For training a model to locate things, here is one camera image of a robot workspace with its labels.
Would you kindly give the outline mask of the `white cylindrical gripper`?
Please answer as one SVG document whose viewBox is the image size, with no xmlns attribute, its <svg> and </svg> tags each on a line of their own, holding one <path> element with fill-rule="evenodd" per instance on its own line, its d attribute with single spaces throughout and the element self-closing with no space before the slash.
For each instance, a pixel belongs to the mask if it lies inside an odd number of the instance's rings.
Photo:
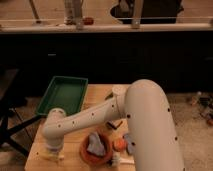
<svg viewBox="0 0 213 171">
<path fill-rule="evenodd" d="M 47 139 L 46 148 L 55 153 L 59 153 L 63 148 L 64 141 L 62 139 Z"/>
</svg>

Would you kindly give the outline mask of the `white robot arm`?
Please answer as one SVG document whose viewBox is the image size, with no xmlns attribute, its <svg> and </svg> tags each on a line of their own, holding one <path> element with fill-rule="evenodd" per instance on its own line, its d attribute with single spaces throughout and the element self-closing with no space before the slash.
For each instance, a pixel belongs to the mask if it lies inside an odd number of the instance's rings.
<svg viewBox="0 0 213 171">
<path fill-rule="evenodd" d="M 121 118 L 127 120 L 136 171 L 185 171 L 167 97 L 151 80 L 137 80 L 114 97 L 71 116 L 52 109 L 42 135 L 46 148 L 59 152 L 66 134 Z"/>
</svg>

